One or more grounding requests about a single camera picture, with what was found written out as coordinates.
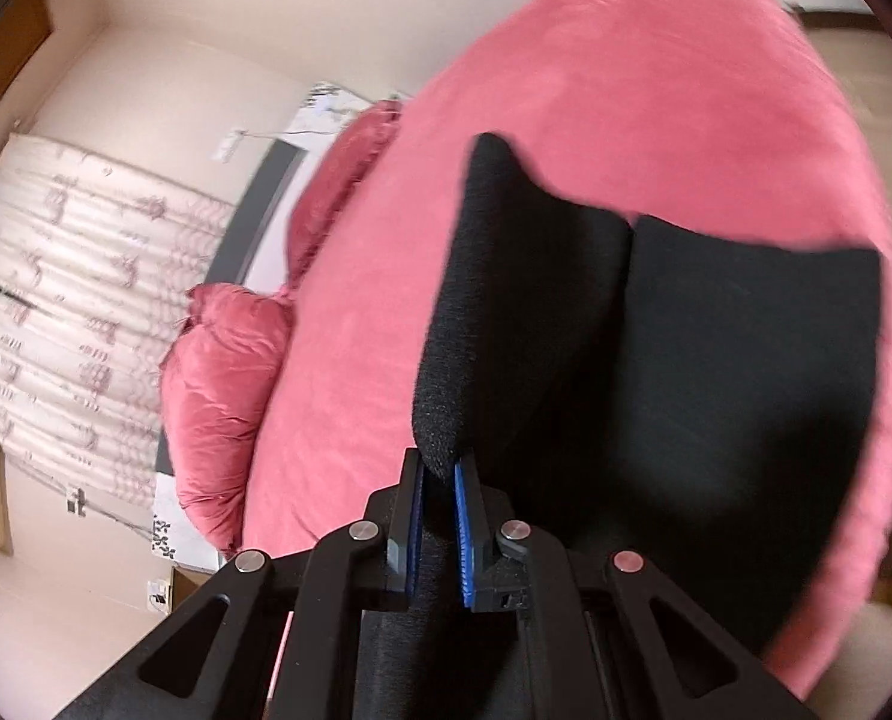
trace curtain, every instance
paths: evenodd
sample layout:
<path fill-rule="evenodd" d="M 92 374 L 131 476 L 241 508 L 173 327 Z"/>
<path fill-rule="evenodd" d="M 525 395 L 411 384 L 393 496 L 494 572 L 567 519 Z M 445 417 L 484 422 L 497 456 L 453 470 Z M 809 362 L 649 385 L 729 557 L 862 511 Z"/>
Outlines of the curtain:
<path fill-rule="evenodd" d="M 44 138 L 0 157 L 0 442 L 151 505 L 159 363 L 233 205 Z"/>

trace black gripper frame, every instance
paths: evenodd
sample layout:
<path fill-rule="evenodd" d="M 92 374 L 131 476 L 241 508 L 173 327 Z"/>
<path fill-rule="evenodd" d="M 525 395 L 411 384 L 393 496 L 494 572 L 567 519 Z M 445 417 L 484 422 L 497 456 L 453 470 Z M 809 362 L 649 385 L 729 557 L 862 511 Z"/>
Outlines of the black gripper frame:
<path fill-rule="evenodd" d="M 593 560 L 534 525 L 507 538 L 508 498 L 471 456 L 457 467 L 467 605 L 516 614 L 537 720 L 814 718 L 648 560 Z M 369 498 L 377 529 L 223 566 L 57 720 L 349 720 L 363 610 L 409 608 L 426 473 L 406 450 L 399 485 Z"/>

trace metal pin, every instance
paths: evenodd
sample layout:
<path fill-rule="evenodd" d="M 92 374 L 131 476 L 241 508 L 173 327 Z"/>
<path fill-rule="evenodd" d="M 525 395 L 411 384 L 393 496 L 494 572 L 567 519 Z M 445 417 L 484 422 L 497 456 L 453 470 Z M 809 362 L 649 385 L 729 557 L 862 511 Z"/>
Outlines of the metal pin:
<path fill-rule="evenodd" d="M 502 523 L 500 533 L 510 541 L 522 541 L 529 537 L 532 528 L 529 527 L 529 523 L 522 522 L 521 519 L 509 519 Z"/>
<path fill-rule="evenodd" d="M 645 560 L 638 552 L 627 549 L 612 556 L 612 565 L 615 565 L 623 574 L 635 574 L 642 570 Z"/>
<path fill-rule="evenodd" d="M 236 568 L 243 574 L 259 571 L 265 565 L 265 555 L 257 549 L 247 549 L 236 555 Z"/>
<path fill-rule="evenodd" d="M 353 541 L 370 541 L 380 534 L 380 526 L 368 519 L 361 519 L 349 526 Z"/>

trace pink pillow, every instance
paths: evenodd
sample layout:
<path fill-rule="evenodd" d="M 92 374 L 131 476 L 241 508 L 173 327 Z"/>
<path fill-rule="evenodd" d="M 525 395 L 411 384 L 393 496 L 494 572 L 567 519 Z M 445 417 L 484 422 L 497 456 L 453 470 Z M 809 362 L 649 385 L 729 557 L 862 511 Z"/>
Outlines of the pink pillow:
<path fill-rule="evenodd" d="M 289 345 L 292 307 L 233 284 L 190 292 L 161 370 L 163 424 L 179 504 L 224 554 L 238 549 L 253 443 Z"/>
<path fill-rule="evenodd" d="M 401 109 L 403 105 L 399 101 L 380 100 L 359 114 L 329 148 L 289 215 L 286 232 L 289 288 L 298 287 L 335 218 L 396 137 Z"/>

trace pink cushion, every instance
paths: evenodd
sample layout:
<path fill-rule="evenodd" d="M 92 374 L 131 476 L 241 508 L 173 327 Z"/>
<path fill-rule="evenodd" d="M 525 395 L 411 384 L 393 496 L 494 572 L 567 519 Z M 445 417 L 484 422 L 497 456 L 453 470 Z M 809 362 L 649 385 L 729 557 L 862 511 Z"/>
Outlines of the pink cushion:
<path fill-rule="evenodd" d="M 303 189 L 286 231 L 286 272 L 291 289 L 298 288 L 337 215 L 396 137 L 401 108 L 399 101 L 380 100 L 359 114 L 329 147 Z"/>
<path fill-rule="evenodd" d="M 163 360 L 163 424 L 183 511 L 209 543 L 238 548 L 256 432 L 289 344 L 291 308 L 233 284 L 190 290 Z"/>
<path fill-rule="evenodd" d="M 243 531 L 280 555 L 396 482 L 468 149 L 496 131 L 561 196 L 785 247 L 884 255 L 867 446 L 830 547 L 766 661 L 799 695 L 868 594 L 892 523 L 892 228 L 849 106 L 773 0 L 535 0 L 406 106 L 305 276 Z"/>

